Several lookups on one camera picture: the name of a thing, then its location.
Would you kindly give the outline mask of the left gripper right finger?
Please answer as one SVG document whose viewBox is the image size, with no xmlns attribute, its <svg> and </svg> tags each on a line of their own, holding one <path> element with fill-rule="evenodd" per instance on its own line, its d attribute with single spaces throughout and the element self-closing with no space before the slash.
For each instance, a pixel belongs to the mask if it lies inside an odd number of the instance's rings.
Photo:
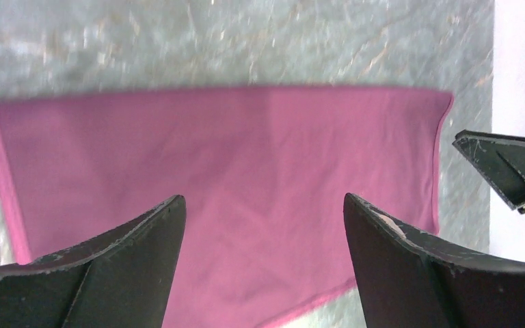
<svg viewBox="0 0 525 328">
<path fill-rule="evenodd" d="M 368 327 L 525 327 L 525 262 L 456 245 L 352 193 L 343 213 Z"/>
</svg>

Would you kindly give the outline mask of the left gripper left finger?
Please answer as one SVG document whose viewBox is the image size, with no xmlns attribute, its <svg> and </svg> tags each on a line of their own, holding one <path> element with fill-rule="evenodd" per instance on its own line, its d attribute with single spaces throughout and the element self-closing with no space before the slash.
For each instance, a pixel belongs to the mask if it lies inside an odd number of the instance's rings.
<svg viewBox="0 0 525 328">
<path fill-rule="evenodd" d="M 0 327 L 160 327 L 186 216 L 175 195 L 78 245 L 0 266 Z"/>
</svg>

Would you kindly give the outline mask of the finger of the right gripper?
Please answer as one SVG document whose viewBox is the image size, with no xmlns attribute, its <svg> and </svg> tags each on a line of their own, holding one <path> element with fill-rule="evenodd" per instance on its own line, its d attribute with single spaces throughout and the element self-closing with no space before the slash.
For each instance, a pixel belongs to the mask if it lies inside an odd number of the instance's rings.
<svg viewBox="0 0 525 328">
<path fill-rule="evenodd" d="M 453 146 L 511 210 L 525 214 L 525 137 L 463 130 Z"/>
</svg>

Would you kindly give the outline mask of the purple cloth napkin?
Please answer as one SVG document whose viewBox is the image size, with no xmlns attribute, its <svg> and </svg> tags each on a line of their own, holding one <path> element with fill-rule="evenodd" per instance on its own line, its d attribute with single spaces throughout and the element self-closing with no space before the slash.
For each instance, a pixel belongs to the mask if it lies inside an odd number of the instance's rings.
<svg viewBox="0 0 525 328">
<path fill-rule="evenodd" d="M 449 92 L 240 87 L 0 100 L 17 262 L 172 195 L 187 222 L 165 327 L 276 327 L 355 287 L 346 194 L 435 234 Z"/>
</svg>

